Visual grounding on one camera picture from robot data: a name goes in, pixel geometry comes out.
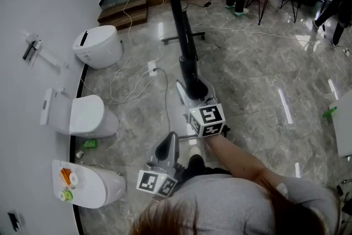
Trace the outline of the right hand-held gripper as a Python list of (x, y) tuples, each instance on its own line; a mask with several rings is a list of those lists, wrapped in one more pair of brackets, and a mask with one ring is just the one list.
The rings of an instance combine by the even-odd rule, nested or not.
[[(207, 95), (201, 101), (217, 102), (218, 100), (213, 85), (202, 76), (199, 76), (199, 80), (206, 85), (208, 89)], [(200, 100), (191, 99), (186, 91), (186, 87), (181, 81), (176, 81), (176, 88), (180, 96), (181, 103), (186, 108), (190, 108), (188, 120), (197, 136), (203, 138), (220, 134), (226, 122), (222, 105), (218, 103), (196, 107)]]

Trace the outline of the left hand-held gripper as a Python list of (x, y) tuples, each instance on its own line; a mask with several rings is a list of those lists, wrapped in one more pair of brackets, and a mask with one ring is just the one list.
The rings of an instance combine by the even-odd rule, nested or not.
[(178, 163), (179, 138), (170, 132), (152, 150), (150, 161), (139, 171), (136, 188), (158, 197), (169, 197), (180, 184), (184, 167)]

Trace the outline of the person's right forearm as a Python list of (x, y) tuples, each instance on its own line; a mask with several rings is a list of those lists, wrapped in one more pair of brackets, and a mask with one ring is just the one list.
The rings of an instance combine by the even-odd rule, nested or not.
[(273, 187), (282, 183), (280, 175), (224, 136), (220, 134), (209, 136), (205, 138), (205, 142), (234, 177), (252, 181), (262, 187), (266, 183)]

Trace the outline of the person's legs in black trousers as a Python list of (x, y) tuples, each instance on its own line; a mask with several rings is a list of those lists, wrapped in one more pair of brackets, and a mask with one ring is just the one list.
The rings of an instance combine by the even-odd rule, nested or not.
[(182, 173), (182, 181), (186, 182), (196, 176), (212, 175), (212, 174), (226, 174), (232, 175), (229, 171), (222, 168), (206, 167), (201, 155), (195, 154), (189, 159), (187, 168)]

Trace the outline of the white tankless toilet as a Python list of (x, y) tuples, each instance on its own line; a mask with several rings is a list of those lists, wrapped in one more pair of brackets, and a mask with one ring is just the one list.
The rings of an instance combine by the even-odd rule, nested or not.
[[(62, 168), (77, 174), (78, 185), (67, 187), (64, 184), (60, 176)], [(69, 190), (73, 199), (64, 202), (88, 209), (98, 209), (119, 200), (127, 186), (124, 177), (115, 171), (60, 160), (52, 161), (52, 184), (58, 199), (60, 191)]]

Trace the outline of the white toilet with tank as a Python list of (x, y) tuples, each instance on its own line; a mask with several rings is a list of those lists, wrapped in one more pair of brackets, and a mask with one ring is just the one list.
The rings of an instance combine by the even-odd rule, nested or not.
[(105, 138), (117, 133), (119, 119), (97, 95), (70, 99), (49, 88), (45, 92), (40, 124), (65, 135)]

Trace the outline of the person's grey sweater torso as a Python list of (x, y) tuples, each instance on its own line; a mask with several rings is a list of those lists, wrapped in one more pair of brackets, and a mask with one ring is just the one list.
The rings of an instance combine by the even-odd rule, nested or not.
[(336, 235), (340, 225), (332, 191), (294, 177), (262, 187), (226, 174), (197, 176), (148, 215), (153, 234)]

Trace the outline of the orange box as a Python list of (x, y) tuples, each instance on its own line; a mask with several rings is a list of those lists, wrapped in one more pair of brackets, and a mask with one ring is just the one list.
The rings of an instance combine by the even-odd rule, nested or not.
[(70, 174), (71, 174), (71, 170), (68, 169), (68, 168), (62, 168), (60, 170), (60, 176), (64, 182), (64, 184), (67, 186), (67, 187), (70, 187), (71, 186), (71, 181), (70, 181)]

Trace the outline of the white toilet with black strip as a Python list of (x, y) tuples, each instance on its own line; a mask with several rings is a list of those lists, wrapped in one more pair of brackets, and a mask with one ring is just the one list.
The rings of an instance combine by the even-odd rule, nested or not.
[(117, 63), (123, 55), (122, 43), (113, 25), (98, 26), (82, 32), (74, 41), (72, 50), (93, 69), (107, 68)]

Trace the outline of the wooden steps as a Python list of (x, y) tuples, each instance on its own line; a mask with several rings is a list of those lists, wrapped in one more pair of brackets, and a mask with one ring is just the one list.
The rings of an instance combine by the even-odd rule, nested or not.
[(123, 30), (146, 23), (148, 11), (146, 0), (129, 0), (102, 11), (97, 21), (100, 26), (112, 25)]

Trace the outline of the white bathtub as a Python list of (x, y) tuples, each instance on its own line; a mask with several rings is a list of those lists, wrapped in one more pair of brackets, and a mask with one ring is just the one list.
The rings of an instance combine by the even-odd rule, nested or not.
[(337, 151), (340, 157), (352, 156), (352, 89), (330, 104), (336, 134)]

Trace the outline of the black wall socket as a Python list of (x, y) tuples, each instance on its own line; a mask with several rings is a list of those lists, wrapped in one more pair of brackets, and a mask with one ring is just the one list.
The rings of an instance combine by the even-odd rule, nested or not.
[(11, 225), (12, 225), (12, 229), (15, 232), (21, 231), (20, 222), (19, 222), (19, 220), (18, 220), (18, 218), (16, 216), (16, 213), (8, 212), (7, 214), (9, 216), (9, 219), (10, 219), (10, 222), (11, 222)]

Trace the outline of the black and white wall fixture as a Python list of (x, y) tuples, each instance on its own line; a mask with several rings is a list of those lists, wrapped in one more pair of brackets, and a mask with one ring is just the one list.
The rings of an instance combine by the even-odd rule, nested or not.
[(27, 48), (22, 56), (22, 59), (30, 68), (33, 68), (36, 61), (39, 59), (40, 62), (43, 61), (55, 72), (61, 72), (62, 64), (60, 60), (53, 52), (47, 48), (44, 48), (42, 40), (38, 35), (27, 31), (23, 31), (22, 35), (27, 43)]

